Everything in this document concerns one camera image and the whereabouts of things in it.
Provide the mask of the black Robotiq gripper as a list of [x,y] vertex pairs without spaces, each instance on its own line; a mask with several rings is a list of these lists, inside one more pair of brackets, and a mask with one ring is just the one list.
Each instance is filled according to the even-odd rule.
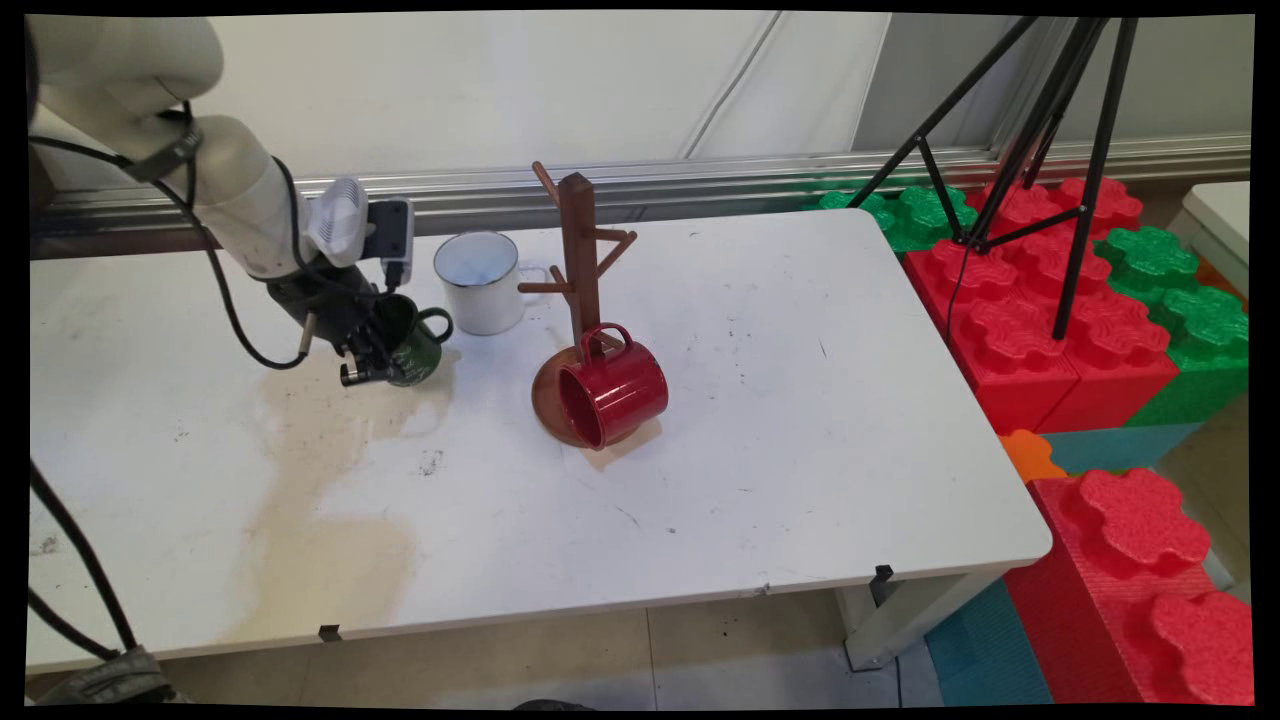
[[389,299],[394,290],[379,292],[357,266],[346,266],[269,281],[268,293],[302,325],[302,354],[316,340],[335,348],[343,359],[343,387],[392,379],[388,346],[401,346],[406,337],[406,299]]

